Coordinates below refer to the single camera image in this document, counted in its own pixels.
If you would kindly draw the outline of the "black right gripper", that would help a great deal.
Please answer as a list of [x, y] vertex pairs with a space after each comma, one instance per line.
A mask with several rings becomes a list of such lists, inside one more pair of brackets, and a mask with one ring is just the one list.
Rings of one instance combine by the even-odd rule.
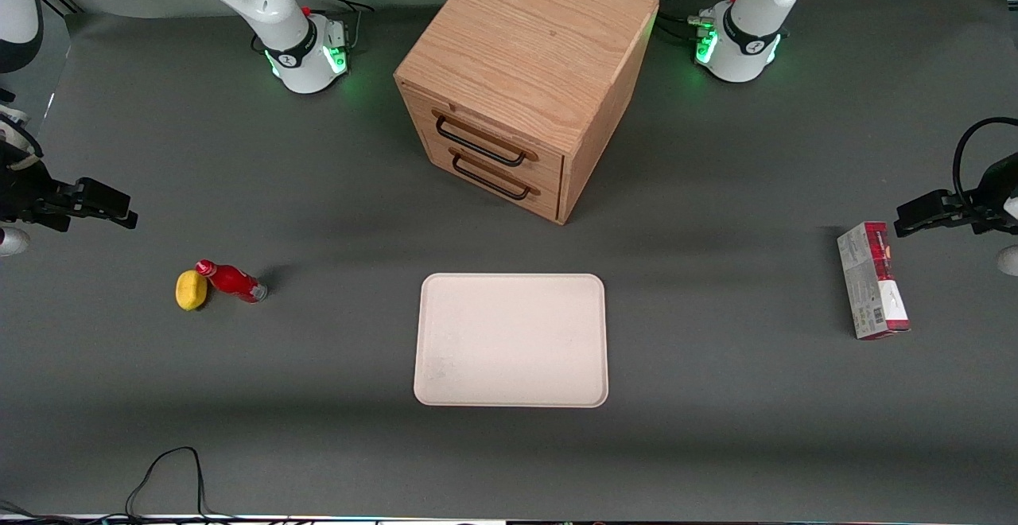
[[29, 145], [1, 143], [1, 220], [3, 223], [40, 224], [66, 232], [72, 218], [97, 218], [121, 228], [135, 229], [138, 214], [130, 211], [130, 196], [95, 178], [76, 182], [74, 209], [64, 185], [51, 176], [41, 158]]

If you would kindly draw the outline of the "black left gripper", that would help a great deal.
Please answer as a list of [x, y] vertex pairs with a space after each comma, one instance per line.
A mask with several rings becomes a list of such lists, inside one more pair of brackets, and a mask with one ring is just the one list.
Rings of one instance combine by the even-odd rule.
[[972, 208], [957, 194], [935, 190], [921, 196], [921, 202], [908, 202], [896, 208], [895, 234], [899, 239], [923, 229], [956, 228], [970, 224], [975, 235], [999, 231], [1017, 235], [1016, 210], [1017, 155], [1011, 154], [993, 163], [983, 173], [977, 187], [966, 193]]

